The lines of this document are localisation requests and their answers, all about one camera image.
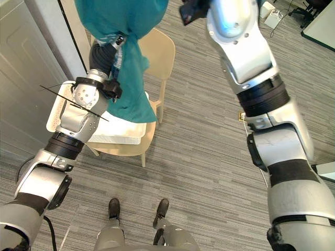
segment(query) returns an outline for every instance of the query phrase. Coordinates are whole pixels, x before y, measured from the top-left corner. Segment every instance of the white cabinet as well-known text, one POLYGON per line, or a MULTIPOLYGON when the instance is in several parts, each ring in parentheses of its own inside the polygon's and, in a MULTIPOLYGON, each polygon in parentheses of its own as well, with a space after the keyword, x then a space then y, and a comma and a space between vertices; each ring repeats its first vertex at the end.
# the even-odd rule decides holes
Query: white cabinet
POLYGON ((39 85, 50 87, 65 80, 26 4, 22 0, 0 0, 2 154, 25 158, 47 144, 51 134, 46 122, 55 96, 41 91, 39 85))

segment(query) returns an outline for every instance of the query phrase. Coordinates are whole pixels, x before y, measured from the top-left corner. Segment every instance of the gray carpet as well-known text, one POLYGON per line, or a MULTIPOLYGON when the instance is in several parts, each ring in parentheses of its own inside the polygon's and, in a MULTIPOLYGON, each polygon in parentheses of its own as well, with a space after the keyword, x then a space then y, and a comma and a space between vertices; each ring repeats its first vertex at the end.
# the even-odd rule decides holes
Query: gray carpet
MULTIPOLYGON (((243 124, 237 120, 241 108, 205 38, 205 21, 183 27, 180 3, 170 1, 158 25, 175 42, 176 58, 167 83, 163 123, 147 151, 147 167, 141 167, 137 156, 95 157, 84 149, 70 173, 73 181, 62 206, 47 212, 59 250, 93 250, 112 197, 121 202, 121 225, 130 245, 152 243, 152 220, 165 197, 171 205, 167 218, 188 229, 203 251, 271 249, 266 240, 266 187, 251 162, 243 124)), ((276 5, 284 9, 288 2, 276 5)), ((262 33, 310 130, 315 162, 322 164, 335 159, 335 53, 303 38, 300 22, 298 16, 285 17, 272 38, 271 30, 261 27, 266 28, 262 33)), ((155 99, 158 81, 148 76, 145 80, 155 99)), ((20 163, 2 156, 1 203, 14 194, 20 163)), ((335 185, 327 184, 335 192, 335 185)), ((45 223, 32 250, 52 250, 45 223)))

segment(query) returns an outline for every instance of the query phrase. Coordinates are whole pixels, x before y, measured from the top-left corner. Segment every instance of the teal cloth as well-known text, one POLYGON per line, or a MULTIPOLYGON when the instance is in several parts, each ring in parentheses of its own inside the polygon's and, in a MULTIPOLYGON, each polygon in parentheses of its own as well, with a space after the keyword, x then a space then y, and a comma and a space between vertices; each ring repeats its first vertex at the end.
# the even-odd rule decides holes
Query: teal cloth
POLYGON ((109 101, 107 111, 135 123, 156 121, 144 93, 143 73, 149 61, 142 56, 137 40, 163 18, 169 0, 75 0, 82 24, 98 40, 109 42, 118 32, 126 35, 122 66, 117 80, 122 97, 109 101))

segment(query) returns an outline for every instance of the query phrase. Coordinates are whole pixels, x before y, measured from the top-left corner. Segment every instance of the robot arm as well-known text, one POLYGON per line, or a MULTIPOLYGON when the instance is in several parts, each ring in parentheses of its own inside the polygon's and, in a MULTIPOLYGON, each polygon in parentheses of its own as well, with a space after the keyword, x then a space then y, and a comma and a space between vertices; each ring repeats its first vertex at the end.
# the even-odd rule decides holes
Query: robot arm
POLYGON ((248 136, 253 162, 270 174, 267 238, 272 248, 332 250, 335 200, 309 165, 313 143, 259 31, 256 1, 195 0, 187 5, 180 10, 184 24, 207 11, 208 36, 253 131, 248 136))
POLYGON ((121 97, 116 80, 109 81, 110 67, 117 50, 125 42, 119 35, 103 47, 95 43, 90 52, 90 71, 72 86, 72 101, 61 123, 22 175, 14 200, 0 207, 0 250, 29 250, 40 229, 46 210, 60 206, 71 183, 66 174, 96 131, 107 100, 121 97))

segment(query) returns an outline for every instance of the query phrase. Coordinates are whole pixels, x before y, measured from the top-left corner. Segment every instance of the beige chair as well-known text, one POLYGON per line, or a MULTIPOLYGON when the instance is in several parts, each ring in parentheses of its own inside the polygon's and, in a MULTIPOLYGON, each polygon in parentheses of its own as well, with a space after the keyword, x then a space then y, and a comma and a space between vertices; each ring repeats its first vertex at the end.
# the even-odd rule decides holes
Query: beige chair
MULTIPOLYGON (((157 29, 152 29, 145 37, 139 40, 139 46, 142 54, 150 61, 150 67, 146 73, 161 79, 160 95, 157 101, 151 101, 150 105, 159 115, 159 123, 163 119, 163 106, 166 81, 171 75, 175 46, 173 41, 164 33, 157 29)), ((136 156, 140 155, 142 160, 142 167, 146 166, 146 150, 149 148, 155 132, 156 122, 147 123, 146 133, 141 138, 141 143, 138 145, 128 144, 108 144, 108 143, 93 143, 88 142, 86 145, 95 153, 108 153, 118 156, 136 156)))

